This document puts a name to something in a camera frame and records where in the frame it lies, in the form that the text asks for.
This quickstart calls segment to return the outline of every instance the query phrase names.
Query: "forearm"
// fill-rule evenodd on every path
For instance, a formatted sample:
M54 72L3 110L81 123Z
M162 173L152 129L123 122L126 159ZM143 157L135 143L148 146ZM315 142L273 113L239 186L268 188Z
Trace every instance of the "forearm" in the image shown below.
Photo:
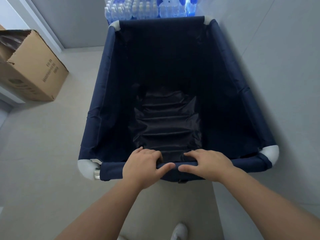
M116 240L140 191L130 181L120 180L67 226L56 240Z
M320 220L234 168L221 183L237 199L266 240L316 239Z

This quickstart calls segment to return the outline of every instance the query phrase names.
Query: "white plastic corner connector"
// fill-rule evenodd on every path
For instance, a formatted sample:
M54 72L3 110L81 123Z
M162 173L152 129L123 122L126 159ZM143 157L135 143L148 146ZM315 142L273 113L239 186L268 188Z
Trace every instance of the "white plastic corner connector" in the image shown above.
M100 165L96 162L93 162L89 159L81 159L78 160L78 169L82 175L90 180L95 180L97 179L95 177L95 171L96 169L99 169Z
M203 23L204 23L205 25L209 25L210 22L211 22L211 20L213 20L213 19L214 19L213 17L205 15L205 16L204 16L204 22L203 22Z
M278 161L279 158L279 146L270 145L262 148L260 151L263 155L265 155L269 161L272 163L272 166Z
M119 23L119 20L117 21L114 21L112 24L109 25L110 26L113 26L115 31L119 31L120 30L120 23Z

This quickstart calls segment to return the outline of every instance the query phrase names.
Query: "fabric storage box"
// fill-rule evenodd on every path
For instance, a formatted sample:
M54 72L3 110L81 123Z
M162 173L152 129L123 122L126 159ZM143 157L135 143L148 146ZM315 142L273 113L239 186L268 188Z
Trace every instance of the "fabric storage box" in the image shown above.
M150 124L146 118L160 119ZM200 179L178 171L181 164L197 165L179 155L200 147L224 153L246 172L270 169L278 159L274 137L214 19L128 20L109 27L79 170L89 179L120 179L130 153L142 144L154 149L154 142L164 161L176 164L162 178L173 182Z

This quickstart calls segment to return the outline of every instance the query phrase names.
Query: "gray floor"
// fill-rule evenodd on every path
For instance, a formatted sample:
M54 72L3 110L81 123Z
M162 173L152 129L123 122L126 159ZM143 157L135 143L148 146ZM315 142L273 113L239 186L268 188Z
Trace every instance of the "gray floor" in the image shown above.
M53 239L115 183L87 180L77 169L102 54L92 50L60 54L70 74L56 101L28 102L0 129L3 240ZM158 182L139 195L121 233L129 240L169 239L179 221L189 226L189 239L223 239L211 182Z

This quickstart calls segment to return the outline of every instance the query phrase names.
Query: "right hand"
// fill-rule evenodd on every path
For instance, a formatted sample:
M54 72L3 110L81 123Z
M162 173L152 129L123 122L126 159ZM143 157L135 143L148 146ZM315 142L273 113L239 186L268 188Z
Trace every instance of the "right hand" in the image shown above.
M197 149L184 153L198 161L198 166L180 165L180 172L192 173L204 179L220 182L223 175L236 167L223 153Z

